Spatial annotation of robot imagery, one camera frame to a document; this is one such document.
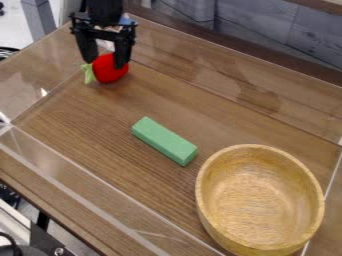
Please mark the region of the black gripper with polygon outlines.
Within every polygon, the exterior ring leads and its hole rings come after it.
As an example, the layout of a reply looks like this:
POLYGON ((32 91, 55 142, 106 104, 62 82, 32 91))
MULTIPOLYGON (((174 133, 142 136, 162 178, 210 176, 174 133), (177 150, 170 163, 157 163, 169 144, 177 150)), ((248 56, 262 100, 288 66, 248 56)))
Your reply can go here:
POLYGON ((98 39, 115 42, 115 68, 122 69, 131 60, 138 22, 127 14, 117 23, 109 24, 93 20, 83 12, 73 13, 70 18, 71 33, 75 35, 83 60, 93 63, 98 58, 98 39))

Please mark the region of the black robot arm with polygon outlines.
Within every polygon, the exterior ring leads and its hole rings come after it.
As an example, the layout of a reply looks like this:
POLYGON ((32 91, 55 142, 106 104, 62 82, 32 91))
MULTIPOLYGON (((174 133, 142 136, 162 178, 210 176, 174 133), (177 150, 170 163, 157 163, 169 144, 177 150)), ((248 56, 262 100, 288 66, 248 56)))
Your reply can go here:
POLYGON ((79 12, 70 15, 83 60, 93 63, 99 57, 98 40, 114 44, 114 67, 121 69, 131 60, 138 22, 125 17, 123 0, 85 0, 79 12))

